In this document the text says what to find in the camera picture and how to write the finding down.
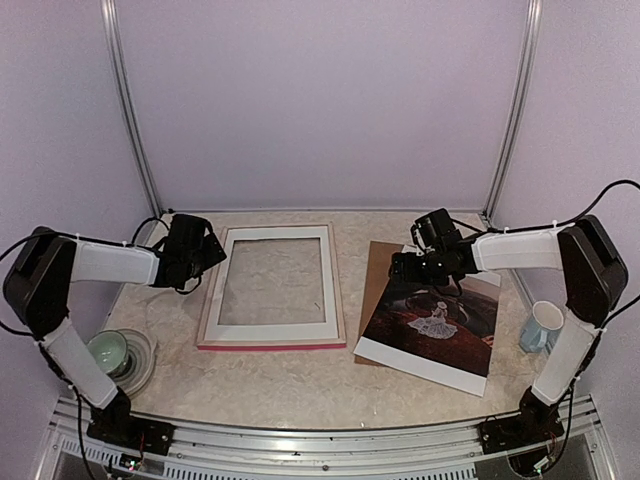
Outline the brown cardboard backing board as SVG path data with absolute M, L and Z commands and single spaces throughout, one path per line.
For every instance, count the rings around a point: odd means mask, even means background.
M 358 337 L 361 337 L 365 332 L 372 317 L 374 317 L 379 331 L 384 330 L 391 342 L 397 343 L 404 336 L 402 333 L 405 329 L 402 324 L 404 317 L 401 313 L 383 311 L 381 315 L 378 315 L 375 314 L 375 311 L 388 284 L 391 257 L 394 253 L 402 252 L 405 248 L 408 248 L 409 251 L 412 250 L 410 246 L 397 243 L 370 242 Z

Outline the dark landscape photo print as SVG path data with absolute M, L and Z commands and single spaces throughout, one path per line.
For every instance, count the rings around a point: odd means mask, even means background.
M 501 277 L 469 275 L 458 286 L 389 282 L 354 354 L 481 397 L 497 323 Z

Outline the clear acrylic glass sheet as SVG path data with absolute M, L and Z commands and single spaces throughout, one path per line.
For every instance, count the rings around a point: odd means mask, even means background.
M 289 325 L 325 321 L 318 239 L 234 243 L 220 324 Z

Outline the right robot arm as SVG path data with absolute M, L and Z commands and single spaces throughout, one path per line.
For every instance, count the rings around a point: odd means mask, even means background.
M 395 281 L 444 287 L 472 274 L 508 270 L 548 280 L 544 299 L 558 300 L 564 325 L 515 414 L 479 426 L 483 447 L 501 451 L 566 434 L 561 402 L 595 356 L 607 322 L 628 285 L 621 254 L 600 220 L 582 214 L 550 225 L 487 229 L 463 235 L 445 209 L 415 220 L 414 251 L 391 257 Z

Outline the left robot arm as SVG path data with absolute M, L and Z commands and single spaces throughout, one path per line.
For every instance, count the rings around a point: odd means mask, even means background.
M 92 438 L 134 448 L 153 437 L 169 441 L 173 427 L 132 412 L 123 387 L 102 371 L 73 322 L 71 300 L 79 284 L 131 284 L 187 294 L 224 262 L 226 254 L 211 223 L 175 214 L 169 229 L 151 246 L 58 231 L 46 226 L 8 249 L 14 260 L 2 295 L 35 341 L 50 369 L 90 409 Z

